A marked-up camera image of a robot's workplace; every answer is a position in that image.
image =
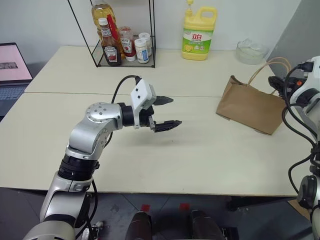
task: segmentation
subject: red mark on floor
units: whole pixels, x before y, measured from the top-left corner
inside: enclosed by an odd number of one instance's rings
[[[181,211],[189,211],[190,209],[190,204],[189,203],[180,203],[179,209]]]
[[[140,211],[144,211],[144,212],[149,212],[149,210],[150,210],[150,205],[149,204],[142,204],[141,205],[141,209],[140,209]]]

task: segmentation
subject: white bottle cap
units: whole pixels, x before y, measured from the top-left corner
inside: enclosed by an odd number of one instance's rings
[[[107,19],[105,17],[99,18],[98,21],[99,21],[99,25],[101,25],[101,26],[108,25],[108,21],[107,21]]]
[[[128,61],[128,62],[133,62],[136,60],[136,55],[134,56],[125,56],[125,59]]]
[[[139,34],[139,38],[148,41],[150,39],[150,34],[147,32],[142,32]]]
[[[134,45],[138,48],[146,47],[147,42],[143,38],[138,38],[138,39],[134,40]]]

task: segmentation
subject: laptop keyboard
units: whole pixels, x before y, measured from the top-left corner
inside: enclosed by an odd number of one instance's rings
[[[16,100],[25,89],[26,87],[0,87],[0,100]]]

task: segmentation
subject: bottle label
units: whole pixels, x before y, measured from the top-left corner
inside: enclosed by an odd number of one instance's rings
[[[121,44],[123,47],[123,51],[127,54],[132,53],[132,42],[128,38],[121,38]]]
[[[149,60],[148,51],[142,50],[142,51],[136,51],[136,56],[138,58],[138,61],[144,62]]]
[[[102,29],[102,28],[101,28],[101,35],[102,35],[103,37],[109,37],[109,36],[111,36],[110,28],[107,28],[107,29]]]
[[[214,31],[183,29],[182,51],[193,54],[207,54]]]
[[[117,49],[113,46],[106,46],[104,48],[105,54],[108,57],[109,62],[117,62]]]

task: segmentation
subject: yellow dish soap bottle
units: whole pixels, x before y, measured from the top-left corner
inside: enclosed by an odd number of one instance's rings
[[[182,57],[190,60],[205,60],[210,50],[210,43],[216,26],[217,9],[203,6],[193,15],[191,4],[194,0],[187,0],[189,5],[185,11]],[[212,17],[203,16],[203,13],[212,13]]]

